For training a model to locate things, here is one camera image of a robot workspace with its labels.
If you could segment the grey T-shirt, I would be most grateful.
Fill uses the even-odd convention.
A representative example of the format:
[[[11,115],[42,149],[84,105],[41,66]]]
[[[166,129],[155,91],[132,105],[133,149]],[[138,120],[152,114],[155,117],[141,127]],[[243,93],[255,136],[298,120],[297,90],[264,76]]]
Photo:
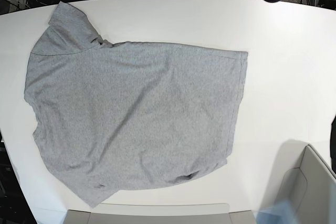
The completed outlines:
[[[175,186],[226,165],[248,54],[112,44],[59,3],[34,45],[24,98],[48,171],[90,207],[120,190]]]

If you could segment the grey bin bottom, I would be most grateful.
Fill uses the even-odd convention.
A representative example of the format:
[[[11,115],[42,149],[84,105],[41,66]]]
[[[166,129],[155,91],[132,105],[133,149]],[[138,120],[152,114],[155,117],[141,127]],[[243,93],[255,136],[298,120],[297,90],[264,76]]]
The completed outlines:
[[[116,205],[68,210],[64,223],[256,223],[252,211],[230,212],[229,204]]]

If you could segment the grey bin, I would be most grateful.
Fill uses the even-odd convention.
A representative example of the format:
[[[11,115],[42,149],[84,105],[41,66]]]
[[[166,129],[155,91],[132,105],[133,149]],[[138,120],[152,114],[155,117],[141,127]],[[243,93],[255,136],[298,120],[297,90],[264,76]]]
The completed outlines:
[[[116,205],[68,210],[64,223],[256,223],[252,211],[230,212],[229,204]]]
[[[285,173],[275,204],[289,200],[298,223],[335,224],[335,173],[306,146],[298,168]]]

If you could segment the grey bin right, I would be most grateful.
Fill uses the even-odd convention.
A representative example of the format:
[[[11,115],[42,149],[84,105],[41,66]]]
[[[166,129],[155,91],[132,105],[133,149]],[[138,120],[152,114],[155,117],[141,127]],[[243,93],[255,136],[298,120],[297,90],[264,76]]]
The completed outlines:
[[[298,168],[285,173],[275,204],[289,200],[298,223],[335,224],[335,173],[306,146]]]

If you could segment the blue translucent sheet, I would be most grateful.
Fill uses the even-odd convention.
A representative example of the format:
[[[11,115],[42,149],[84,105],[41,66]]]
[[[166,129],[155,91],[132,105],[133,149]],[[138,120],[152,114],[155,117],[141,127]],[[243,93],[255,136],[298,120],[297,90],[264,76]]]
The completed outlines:
[[[297,224],[298,220],[289,200],[282,200],[256,215],[257,224]]]

